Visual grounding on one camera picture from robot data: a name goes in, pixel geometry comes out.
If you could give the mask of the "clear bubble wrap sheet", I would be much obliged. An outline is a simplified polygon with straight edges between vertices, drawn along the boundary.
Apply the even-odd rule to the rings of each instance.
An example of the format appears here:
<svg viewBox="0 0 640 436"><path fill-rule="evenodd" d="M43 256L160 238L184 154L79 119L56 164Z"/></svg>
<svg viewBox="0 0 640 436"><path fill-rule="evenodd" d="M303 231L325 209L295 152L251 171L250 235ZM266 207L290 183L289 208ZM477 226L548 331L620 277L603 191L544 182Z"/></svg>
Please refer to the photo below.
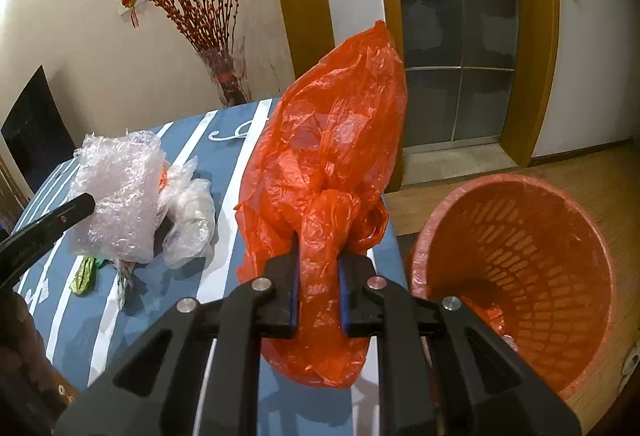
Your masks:
<svg viewBox="0 0 640 436"><path fill-rule="evenodd" d="M165 153L157 134L85 136L68 197L88 193L94 212L67 231L70 252L102 260L147 263L154 234Z"/></svg>

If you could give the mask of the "green plastic wrapper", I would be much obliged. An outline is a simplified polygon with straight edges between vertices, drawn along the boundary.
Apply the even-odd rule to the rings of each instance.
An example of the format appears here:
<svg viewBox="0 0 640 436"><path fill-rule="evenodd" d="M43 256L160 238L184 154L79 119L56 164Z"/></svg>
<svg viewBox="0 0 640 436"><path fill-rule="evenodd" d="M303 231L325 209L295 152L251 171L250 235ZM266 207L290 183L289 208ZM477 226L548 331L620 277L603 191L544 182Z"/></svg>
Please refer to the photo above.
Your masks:
<svg viewBox="0 0 640 436"><path fill-rule="evenodd" d="M84 256L72 282L70 282L70 292L76 296L86 296L92 293L96 287L98 271L110 263L110 260L103 258Z"/></svg>

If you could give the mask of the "orange plastic waste basket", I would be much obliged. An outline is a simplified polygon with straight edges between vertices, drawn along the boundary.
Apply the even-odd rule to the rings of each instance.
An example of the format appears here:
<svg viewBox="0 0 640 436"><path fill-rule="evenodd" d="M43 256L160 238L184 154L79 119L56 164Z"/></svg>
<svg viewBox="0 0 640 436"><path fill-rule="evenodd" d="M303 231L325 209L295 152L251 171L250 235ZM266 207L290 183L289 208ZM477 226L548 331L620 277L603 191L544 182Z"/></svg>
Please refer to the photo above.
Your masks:
<svg viewBox="0 0 640 436"><path fill-rule="evenodd" d="M564 399L602 358L616 295L610 251L584 208L548 182L495 174L455 188L407 272L418 297L460 297Z"/></svg>

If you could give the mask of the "dark glass sliding door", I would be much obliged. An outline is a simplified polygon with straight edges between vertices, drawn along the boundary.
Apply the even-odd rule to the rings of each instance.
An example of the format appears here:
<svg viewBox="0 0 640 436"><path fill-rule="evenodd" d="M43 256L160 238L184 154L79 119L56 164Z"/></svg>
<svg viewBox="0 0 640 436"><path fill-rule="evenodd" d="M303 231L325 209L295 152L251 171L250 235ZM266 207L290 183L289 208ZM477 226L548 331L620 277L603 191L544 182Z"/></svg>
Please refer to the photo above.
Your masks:
<svg viewBox="0 0 640 436"><path fill-rule="evenodd" d="M406 148L498 139L518 51L518 0L400 3Z"/></svg>

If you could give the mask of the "glass floor vase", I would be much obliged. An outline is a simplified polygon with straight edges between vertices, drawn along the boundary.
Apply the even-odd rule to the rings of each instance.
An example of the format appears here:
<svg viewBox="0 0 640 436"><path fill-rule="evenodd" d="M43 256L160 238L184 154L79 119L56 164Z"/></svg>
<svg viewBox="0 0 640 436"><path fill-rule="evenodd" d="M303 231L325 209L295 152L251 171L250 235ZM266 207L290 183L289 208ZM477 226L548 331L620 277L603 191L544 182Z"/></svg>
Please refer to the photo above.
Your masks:
<svg viewBox="0 0 640 436"><path fill-rule="evenodd" d="M244 66L234 60L227 48L209 48L198 56L204 63L224 108L250 102L250 91L243 82Z"/></svg>

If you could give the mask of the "large orange plastic bag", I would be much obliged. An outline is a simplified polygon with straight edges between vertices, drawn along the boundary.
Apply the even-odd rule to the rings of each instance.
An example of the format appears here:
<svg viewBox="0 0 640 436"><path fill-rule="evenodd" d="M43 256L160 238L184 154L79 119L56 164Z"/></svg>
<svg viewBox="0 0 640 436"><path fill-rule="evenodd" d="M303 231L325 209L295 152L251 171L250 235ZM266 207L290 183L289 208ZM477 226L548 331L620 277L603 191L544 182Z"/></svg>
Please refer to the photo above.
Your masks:
<svg viewBox="0 0 640 436"><path fill-rule="evenodd" d="M388 224L382 195L393 175L408 102L404 65L383 22L349 37L282 95L250 155L235 219L245 244L239 282L299 249L298 327L262 344L291 380L352 386L369 343L341 326L338 256L364 254Z"/></svg>

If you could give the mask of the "crumpled clear plastic bag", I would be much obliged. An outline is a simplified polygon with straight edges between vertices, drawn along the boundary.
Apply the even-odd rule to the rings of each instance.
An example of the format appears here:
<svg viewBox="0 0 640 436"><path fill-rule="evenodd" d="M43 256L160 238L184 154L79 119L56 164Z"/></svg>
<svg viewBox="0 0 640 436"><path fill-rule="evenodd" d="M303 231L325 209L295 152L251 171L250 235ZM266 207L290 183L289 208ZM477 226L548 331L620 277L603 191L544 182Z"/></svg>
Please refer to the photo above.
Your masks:
<svg viewBox="0 0 640 436"><path fill-rule="evenodd" d="M162 241L162 254L170 269L177 269L194 258L210 262L214 256L216 230L215 203L210 181L195 177L198 158L168 167L165 185L160 189L156 226L165 219L171 226Z"/></svg>

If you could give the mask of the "blue white striped tablecloth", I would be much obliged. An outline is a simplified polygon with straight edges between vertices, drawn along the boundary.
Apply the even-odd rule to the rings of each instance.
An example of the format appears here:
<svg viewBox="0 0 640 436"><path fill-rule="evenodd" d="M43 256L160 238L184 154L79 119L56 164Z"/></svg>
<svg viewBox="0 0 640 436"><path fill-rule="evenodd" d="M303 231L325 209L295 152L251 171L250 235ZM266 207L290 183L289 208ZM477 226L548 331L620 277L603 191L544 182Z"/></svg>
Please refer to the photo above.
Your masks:
<svg viewBox="0 0 640 436"><path fill-rule="evenodd" d="M215 202L215 257L191 260L178 269L163 257L134 268L134 284L125 304L117 304L117 271L104 264L85 296L70 284L81 265L70 250L70 238L57 240L24 273L15 289L43 339L50 363L58 371L58 396L71 401L88 387L116 356L130 346L167 309L183 297L201 302L228 295L239 283L244 241L235 207L250 152L276 100L265 99L226 110L213 110L154 128L169 162L196 160L194 175L210 182ZM360 377L348 390L295 383L270 364L260 365L258 432L262 435L376 435L378 346L370 345Z"/></svg>

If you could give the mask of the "black flat television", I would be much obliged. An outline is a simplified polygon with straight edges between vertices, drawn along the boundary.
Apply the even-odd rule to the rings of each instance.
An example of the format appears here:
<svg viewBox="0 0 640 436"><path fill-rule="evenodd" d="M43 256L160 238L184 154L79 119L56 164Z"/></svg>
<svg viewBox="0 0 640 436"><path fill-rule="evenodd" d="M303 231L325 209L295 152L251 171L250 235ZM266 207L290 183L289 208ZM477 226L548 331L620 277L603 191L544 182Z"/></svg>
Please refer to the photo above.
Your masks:
<svg viewBox="0 0 640 436"><path fill-rule="evenodd" d="M33 192L58 164L73 157L76 146L58 113L43 66L18 96L1 133Z"/></svg>

